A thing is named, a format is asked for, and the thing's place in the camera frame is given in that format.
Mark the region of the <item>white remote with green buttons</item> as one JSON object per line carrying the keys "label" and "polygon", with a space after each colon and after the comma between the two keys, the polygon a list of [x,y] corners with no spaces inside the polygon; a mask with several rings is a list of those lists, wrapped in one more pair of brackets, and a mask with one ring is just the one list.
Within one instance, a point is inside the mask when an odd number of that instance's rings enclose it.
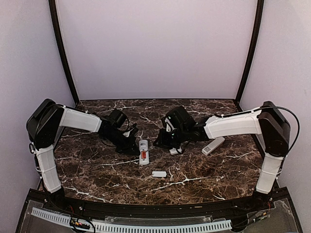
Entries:
{"label": "white remote with green buttons", "polygon": [[176,154],[182,154],[182,149],[181,148],[172,148],[169,150],[171,155],[176,155]]}

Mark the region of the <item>white remote with compartment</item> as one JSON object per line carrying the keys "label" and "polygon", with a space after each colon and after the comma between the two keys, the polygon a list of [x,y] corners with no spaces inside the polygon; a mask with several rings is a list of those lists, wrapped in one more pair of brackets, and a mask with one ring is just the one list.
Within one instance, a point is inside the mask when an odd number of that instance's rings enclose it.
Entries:
{"label": "white remote with compartment", "polygon": [[139,143],[139,164],[144,166],[149,164],[149,145],[148,140],[140,140]]}

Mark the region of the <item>red orange battery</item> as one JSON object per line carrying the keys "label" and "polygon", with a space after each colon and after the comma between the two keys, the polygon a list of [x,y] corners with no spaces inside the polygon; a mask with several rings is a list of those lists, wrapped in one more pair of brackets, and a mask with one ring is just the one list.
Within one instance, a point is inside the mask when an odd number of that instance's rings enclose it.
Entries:
{"label": "red orange battery", "polygon": [[146,151],[141,151],[141,155],[140,155],[141,161],[145,161],[147,156],[146,156]]}

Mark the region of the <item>white battery cover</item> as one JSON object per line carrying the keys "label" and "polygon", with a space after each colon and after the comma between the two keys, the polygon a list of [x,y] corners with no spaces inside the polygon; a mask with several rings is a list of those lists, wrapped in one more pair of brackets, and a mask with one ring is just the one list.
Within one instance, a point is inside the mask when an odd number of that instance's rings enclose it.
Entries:
{"label": "white battery cover", "polygon": [[165,178],[166,176],[167,176],[166,171],[153,171],[152,172],[152,177]]}

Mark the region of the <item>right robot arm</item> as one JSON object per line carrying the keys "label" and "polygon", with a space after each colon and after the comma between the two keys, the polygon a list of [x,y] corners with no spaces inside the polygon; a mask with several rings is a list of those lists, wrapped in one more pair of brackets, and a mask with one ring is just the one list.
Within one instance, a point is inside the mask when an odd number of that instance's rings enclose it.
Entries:
{"label": "right robot arm", "polygon": [[222,137],[261,136],[264,143],[264,157],[259,178],[255,187],[256,194],[248,199],[248,207],[259,210],[267,202],[283,164],[297,142],[291,138],[291,126],[283,111],[297,118],[291,110],[266,101],[262,106],[231,114],[211,114],[199,121],[183,106],[170,110],[162,119],[153,145],[169,150],[174,154],[182,153],[182,144],[189,142],[216,141]]}

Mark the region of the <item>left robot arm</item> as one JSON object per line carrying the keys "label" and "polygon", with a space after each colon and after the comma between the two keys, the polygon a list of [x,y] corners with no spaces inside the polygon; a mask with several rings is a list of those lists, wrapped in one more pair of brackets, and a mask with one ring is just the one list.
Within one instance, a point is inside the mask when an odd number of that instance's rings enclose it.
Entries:
{"label": "left robot arm", "polygon": [[121,130],[128,117],[119,109],[114,109],[107,116],[76,110],[45,99],[30,116],[26,130],[30,140],[30,151],[35,155],[38,173],[44,188],[51,193],[49,203],[57,211],[63,212],[69,207],[68,200],[57,193],[62,189],[58,177],[54,148],[61,128],[72,128],[96,133],[101,139],[108,140],[120,154],[139,156],[136,142],[138,132],[136,124]]}

